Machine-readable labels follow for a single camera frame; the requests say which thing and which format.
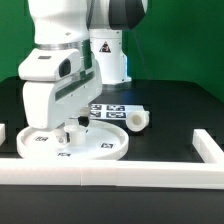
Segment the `green backdrop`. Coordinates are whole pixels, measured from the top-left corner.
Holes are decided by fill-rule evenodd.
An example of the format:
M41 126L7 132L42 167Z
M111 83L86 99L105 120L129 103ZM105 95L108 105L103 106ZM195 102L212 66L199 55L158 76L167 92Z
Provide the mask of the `green backdrop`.
M18 74L33 48L26 0L0 1L0 81ZM129 75L196 82L224 101L224 1L152 0L134 32L125 32Z

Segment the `round white tray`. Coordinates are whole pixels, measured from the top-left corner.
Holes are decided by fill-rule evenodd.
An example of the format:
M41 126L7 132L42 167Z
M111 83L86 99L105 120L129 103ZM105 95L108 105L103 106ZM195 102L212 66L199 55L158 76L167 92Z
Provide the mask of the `round white tray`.
M25 128L17 136L21 157L32 159L109 159L118 160L128 150L128 135L121 128L91 120L86 128L86 141L80 146L60 145L54 132Z

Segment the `black cable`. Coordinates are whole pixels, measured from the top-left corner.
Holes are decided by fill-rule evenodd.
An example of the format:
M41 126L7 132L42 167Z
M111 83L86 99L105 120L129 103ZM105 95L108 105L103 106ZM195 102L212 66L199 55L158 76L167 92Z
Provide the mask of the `black cable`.
M87 28L88 29L90 28L90 25L91 25L91 22L92 22L93 10L94 10L94 7L95 7L95 3L96 3L96 0L91 1L89 15L88 15L88 19L87 19Z
M132 31L134 33L134 37L135 37L135 40L136 40L136 43L137 43L137 46L138 46L138 51L139 51L140 57L142 59L142 63L144 65L144 70L145 70L146 77L147 77L148 80L151 80L152 78L150 77L150 74L149 74L149 69L148 69L148 66L146 64L145 56L143 54L142 46L140 44L138 35L137 35L135 30L132 30Z

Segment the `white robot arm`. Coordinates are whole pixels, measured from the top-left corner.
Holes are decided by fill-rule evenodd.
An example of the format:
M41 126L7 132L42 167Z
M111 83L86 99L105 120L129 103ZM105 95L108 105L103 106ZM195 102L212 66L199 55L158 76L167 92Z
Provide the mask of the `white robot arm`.
M88 28L130 29L147 0L28 0L36 48L20 65L28 124L53 130L102 90Z
M92 14L88 14L87 20L91 50L99 62L103 84L131 81L127 57L122 51L122 30L132 29L141 21L147 5L148 0L91 1Z

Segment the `white block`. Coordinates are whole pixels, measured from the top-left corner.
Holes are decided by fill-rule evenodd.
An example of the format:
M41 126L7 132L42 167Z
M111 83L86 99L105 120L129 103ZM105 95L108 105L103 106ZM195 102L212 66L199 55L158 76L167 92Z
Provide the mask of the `white block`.
M5 125L0 124L0 146L5 141Z
M116 185L224 189L224 166L201 163L118 161Z
M116 161L85 161L81 165L81 185L116 186Z
M224 164L222 149L205 130L194 130L193 145L205 163Z
M0 184L80 185L80 167L68 160L0 159Z

